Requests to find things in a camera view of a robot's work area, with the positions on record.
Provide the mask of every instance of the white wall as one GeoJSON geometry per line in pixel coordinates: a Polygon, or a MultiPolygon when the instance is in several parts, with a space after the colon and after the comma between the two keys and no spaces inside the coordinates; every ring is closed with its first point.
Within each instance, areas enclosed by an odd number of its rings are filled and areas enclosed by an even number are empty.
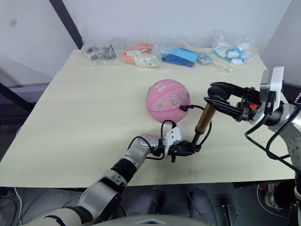
{"type": "Polygon", "coordinates": [[[268,68],[284,66],[285,82],[301,85],[301,1],[293,0],[262,54],[268,68]]]}
{"type": "MultiPolygon", "coordinates": [[[[214,30],[268,44],[291,0],[63,0],[87,39],[149,35],[198,38],[214,30]]],[[[76,45],[48,0],[0,0],[0,81],[51,81],[76,45]]]]}
{"type": "Polygon", "coordinates": [[[48,0],[0,0],[0,81],[50,82],[77,49],[48,0]]]}
{"type": "Polygon", "coordinates": [[[262,51],[291,0],[63,0],[83,39],[142,34],[200,38],[214,30],[244,34],[262,51]]]}

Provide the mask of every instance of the gold cylinder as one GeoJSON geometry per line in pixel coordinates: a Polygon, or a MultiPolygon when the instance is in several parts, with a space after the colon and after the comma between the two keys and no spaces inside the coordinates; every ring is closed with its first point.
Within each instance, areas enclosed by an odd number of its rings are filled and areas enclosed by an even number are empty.
{"type": "Polygon", "coordinates": [[[196,126],[196,130],[200,133],[203,134],[206,131],[207,126],[209,125],[211,119],[214,116],[215,113],[215,108],[212,107],[209,104],[206,104],[206,107],[198,121],[198,124],[196,126]]]}

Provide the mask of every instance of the white bracket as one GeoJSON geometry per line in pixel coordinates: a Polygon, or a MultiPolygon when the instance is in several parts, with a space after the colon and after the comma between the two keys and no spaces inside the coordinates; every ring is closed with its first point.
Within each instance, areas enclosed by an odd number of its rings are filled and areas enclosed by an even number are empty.
{"type": "Polygon", "coordinates": [[[264,116],[264,108],[270,91],[276,91],[276,98],[274,101],[275,111],[280,106],[280,97],[282,89],[282,80],[283,80],[284,67],[274,67],[273,72],[269,73],[269,70],[263,72],[263,76],[260,84],[260,99],[262,105],[256,115],[253,117],[253,120],[249,120],[249,123],[252,125],[257,124],[264,116]]]}
{"type": "Polygon", "coordinates": [[[179,127],[174,127],[172,130],[168,131],[165,136],[165,155],[168,154],[171,145],[177,145],[182,141],[183,138],[179,127]]]}

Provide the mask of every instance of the black robot arm segment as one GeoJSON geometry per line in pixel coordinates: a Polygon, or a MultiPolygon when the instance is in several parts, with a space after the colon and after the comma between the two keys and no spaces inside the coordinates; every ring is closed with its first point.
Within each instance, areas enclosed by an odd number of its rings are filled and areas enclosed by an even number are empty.
{"type": "Polygon", "coordinates": [[[210,85],[208,97],[204,99],[215,110],[233,117],[236,121],[252,119],[261,107],[260,93],[255,88],[242,88],[226,82],[214,82],[210,85]],[[227,102],[231,95],[241,98],[236,107],[227,102]]]}

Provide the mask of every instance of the cable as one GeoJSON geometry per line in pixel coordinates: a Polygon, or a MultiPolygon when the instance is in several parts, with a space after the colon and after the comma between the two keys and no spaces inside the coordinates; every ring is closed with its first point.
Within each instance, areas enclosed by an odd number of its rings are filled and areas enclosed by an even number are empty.
{"type": "Polygon", "coordinates": [[[0,199],[9,199],[14,203],[14,206],[15,206],[14,218],[13,218],[12,222],[10,223],[10,226],[12,226],[13,222],[15,221],[16,214],[17,214],[17,204],[16,204],[15,200],[10,197],[0,197],[0,199]]]}
{"type": "Polygon", "coordinates": [[[64,207],[66,204],[68,204],[68,203],[69,203],[71,200],[73,200],[73,199],[75,199],[75,198],[77,198],[77,197],[80,197],[80,196],[81,196],[81,194],[80,194],[80,195],[76,195],[76,196],[72,197],[72,198],[71,198],[71,199],[69,199],[67,202],[65,202],[61,208],[63,208],[63,207],[64,207]]]}
{"type": "MultiPolygon", "coordinates": [[[[72,192],[70,192],[70,196],[69,196],[69,199],[71,199],[71,197],[72,197],[72,192]]],[[[67,206],[68,206],[69,204],[67,204],[67,206]]]]}
{"type": "Polygon", "coordinates": [[[19,210],[19,215],[18,215],[18,217],[19,217],[20,225],[23,225],[23,222],[22,222],[22,219],[21,219],[22,199],[21,199],[21,197],[20,197],[20,195],[19,195],[19,193],[17,192],[17,189],[16,189],[15,187],[14,187],[14,190],[15,190],[15,193],[16,193],[16,195],[17,195],[19,201],[20,201],[20,210],[19,210]]]}
{"type": "Polygon", "coordinates": [[[37,201],[37,199],[40,198],[46,191],[48,191],[48,189],[45,189],[43,192],[41,192],[41,194],[39,194],[39,195],[32,201],[32,203],[29,205],[29,207],[27,207],[27,209],[25,210],[25,212],[22,213],[21,218],[27,213],[27,211],[29,210],[29,208],[37,201]]]}
{"type": "Polygon", "coordinates": [[[43,212],[41,212],[41,213],[39,213],[39,214],[33,216],[32,218],[30,218],[28,221],[25,222],[25,224],[29,223],[32,219],[36,218],[37,216],[39,216],[39,215],[41,215],[41,214],[43,214],[43,213],[46,213],[46,212],[52,211],[52,210],[57,210],[57,209],[58,209],[58,208],[52,208],[52,209],[49,209],[49,210],[45,210],[45,211],[43,211],[43,212]]]}
{"type": "Polygon", "coordinates": [[[208,132],[206,133],[205,137],[203,138],[203,140],[201,141],[201,143],[199,143],[198,146],[202,146],[202,144],[207,140],[210,132],[211,132],[211,128],[212,128],[212,121],[210,121],[209,123],[209,129],[208,129],[208,132]]]}
{"type": "MultiPolygon", "coordinates": [[[[166,122],[171,122],[172,123],[172,128],[177,126],[177,124],[172,120],[165,120],[165,121],[162,122],[161,131],[160,131],[160,138],[161,138],[162,145],[163,145],[163,126],[166,122]]],[[[153,158],[153,157],[146,157],[146,158],[147,159],[152,159],[152,160],[162,160],[162,159],[164,159],[164,157],[165,157],[165,153],[163,152],[162,157],[160,157],[160,158],[153,158]]]]}
{"type": "Polygon", "coordinates": [[[124,211],[124,208],[121,206],[120,203],[118,204],[118,207],[121,209],[121,212],[122,212],[123,216],[126,217],[127,214],[126,214],[126,212],[124,211]]]}
{"type": "Polygon", "coordinates": [[[288,125],[289,125],[289,124],[294,120],[294,118],[299,114],[300,110],[301,110],[301,105],[298,105],[298,106],[297,106],[297,109],[296,109],[296,110],[294,111],[294,113],[288,118],[288,120],[286,121],[286,123],[283,124],[283,126],[281,126],[281,128],[278,129],[278,130],[276,131],[276,133],[269,139],[269,141],[268,141],[268,143],[267,143],[267,146],[266,146],[266,152],[267,152],[268,157],[270,157],[271,159],[278,159],[277,156],[276,156],[275,154],[273,154],[273,153],[271,153],[271,152],[269,151],[269,148],[270,148],[272,142],[275,140],[275,138],[276,138],[280,133],[282,133],[282,132],[286,129],[286,127],[288,127],[288,125]]]}
{"type": "Polygon", "coordinates": [[[127,149],[130,149],[130,147],[132,146],[133,142],[134,142],[136,139],[138,139],[138,138],[141,139],[141,140],[143,140],[143,141],[147,144],[147,146],[149,147],[149,149],[152,150],[152,147],[151,147],[151,145],[149,144],[149,142],[148,142],[146,139],[144,139],[142,136],[136,136],[136,137],[134,137],[134,138],[132,139],[132,141],[130,142],[130,144],[129,144],[129,146],[128,146],[127,149]]]}
{"type": "MultiPolygon", "coordinates": [[[[193,109],[193,108],[199,108],[199,109],[202,109],[204,110],[203,107],[199,106],[199,105],[181,105],[180,106],[180,110],[182,111],[187,111],[189,108],[193,109]]],[[[203,140],[199,143],[199,145],[197,145],[199,148],[202,146],[202,144],[207,140],[210,132],[211,132],[211,129],[212,129],[212,121],[210,121],[209,123],[209,128],[208,128],[208,132],[206,133],[206,135],[204,136],[203,140]]]]}
{"type": "Polygon", "coordinates": [[[265,211],[267,211],[267,212],[269,212],[270,214],[273,214],[273,215],[275,215],[275,216],[277,216],[277,217],[284,218],[284,219],[288,219],[288,218],[286,218],[286,217],[283,217],[283,216],[281,216],[281,215],[278,215],[278,214],[276,214],[276,213],[273,213],[273,212],[267,210],[266,208],[264,208],[264,206],[262,205],[262,203],[259,201],[258,190],[259,190],[259,186],[257,187],[257,200],[258,200],[259,204],[261,205],[261,207],[262,207],[265,211]]]}
{"type": "Polygon", "coordinates": [[[295,112],[289,117],[289,119],[287,120],[287,122],[280,127],[280,129],[269,139],[266,148],[263,147],[262,145],[260,145],[259,143],[257,143],[256,141],[254,141],[252,138],[249,137],[249,134],[253,133],[255,130],[257,130],[261,125],[263,125],[265,123],[265,121],[267,120],[267,118],[269,117],[268,114],[265,114],[264,117],[260,120],[259,123],[257,123],[255,126],[253,126],[250,130],[248,130],[245,133],[245,137],[251,141],[253,144],[255,144],[257,147],[259,147],[260,149],[264,150],[266,152],[266,154],[268,155],[269,158],[274,159],[274,160],[279,160],[280,162],[282,162],[284,165],[286,165],[287,167],[291,168],[292,170],[294,170],[295,172],[301,174],[301,170],[297,169],[296,167],[294,167],[293,165],[289,164],[287,161],[285,161],[284,159],[289,157],[288,155],[285,156],[277,156],[274,153],[269,151],[269,147],[271,145],[271,143],[273,142],[273,140],[283,131],[286,129],[286,127],[294,120],[294,118],[296,117],[296,115],[300,112],[301,110],[301,106],[298,106],[297,109],[295,110],[295,112]]]}
{"type": "Polygon", "coordinates": [[[264,151],[266,151],[265,150],[265,147],[264,146],[262,146],[262,145],[260,145],[260,144],[258,144],[256,141],[254,141],[252,138],[250,138],[249,137],[249,135],[251,134],[251,133],[253,133],[254,131],[256,131],[260,126],[262,126],[265,122],[266,122],[266,120],[268,119],[268,117],[269,117],[269,115],[264,115],[264,117],[255,125],[255,126],[253,126],[251,129],[249,129],[246,133],[245,133],[245,137],[249,140],[249,141],[251,141],[253,144],[255,144],[257,147],[259,147],[259,148],[261,148],[262,150],[264,150],[264,151]]]}
{"type": "Polygon", "coordinates": [[[188,195],[188,198],[190,199],[190,201],[191,201],[191,203],[192,203],[192,205],[193,205],[193,208],[194,208],[194,209],[197,211],[197,213],[203,218],[203,220],[206,221],[207,224],[210,224],[210,222],[208,222],[208,221],[204,218],[204,216],[202,215],[202,213],[198,210],[198,208],[197,208],[195,202],[193,201],[193,199],[191,198],[189,192],[186,192],[186,194],[188,195]]]}

